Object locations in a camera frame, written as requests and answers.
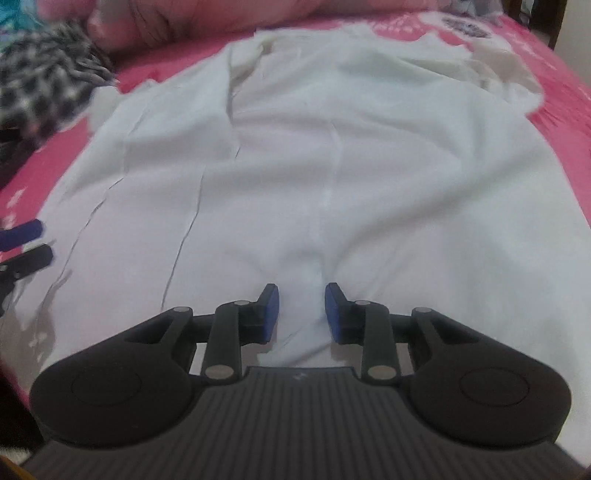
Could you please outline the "black white plaid shirt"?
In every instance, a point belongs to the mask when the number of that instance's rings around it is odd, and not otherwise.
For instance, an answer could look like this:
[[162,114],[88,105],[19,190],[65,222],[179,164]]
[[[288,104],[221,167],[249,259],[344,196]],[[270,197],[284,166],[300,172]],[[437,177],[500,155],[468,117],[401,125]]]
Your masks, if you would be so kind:
[[78,23],[22,32],[1,54],[1,128],[39,149],[84,110],[94,89],[114,82],[110,60]]

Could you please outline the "teal patterned cloth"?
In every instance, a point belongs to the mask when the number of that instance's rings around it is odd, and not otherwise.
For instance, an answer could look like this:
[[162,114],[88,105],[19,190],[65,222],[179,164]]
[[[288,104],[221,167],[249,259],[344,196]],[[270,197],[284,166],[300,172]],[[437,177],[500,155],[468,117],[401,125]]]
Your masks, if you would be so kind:
[[43,26],[37,16],[35,0],[0,0],[1,48],[21,32],[34,31]]

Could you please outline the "pink grey quilt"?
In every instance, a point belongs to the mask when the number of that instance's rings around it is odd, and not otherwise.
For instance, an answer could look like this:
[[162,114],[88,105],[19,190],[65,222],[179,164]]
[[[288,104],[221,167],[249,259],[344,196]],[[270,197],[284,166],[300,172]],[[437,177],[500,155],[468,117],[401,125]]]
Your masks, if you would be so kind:
[[113,0],[38,1],[47,22],[80,20],[102,50],[159,48],[184,40],[273,27],[317,15],[358,15],[397,10],[446,10],[449,1],[325,0]]

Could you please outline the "dark wooden chair frame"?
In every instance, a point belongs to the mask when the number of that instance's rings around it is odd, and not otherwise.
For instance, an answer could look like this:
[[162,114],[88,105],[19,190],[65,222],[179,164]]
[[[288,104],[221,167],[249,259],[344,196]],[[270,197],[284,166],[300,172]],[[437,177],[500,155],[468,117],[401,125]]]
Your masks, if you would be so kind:
[[510,18],[526,26],[533,33],[539,34],[550,49],[555,49],[567,0],[505,0],[502,5]]

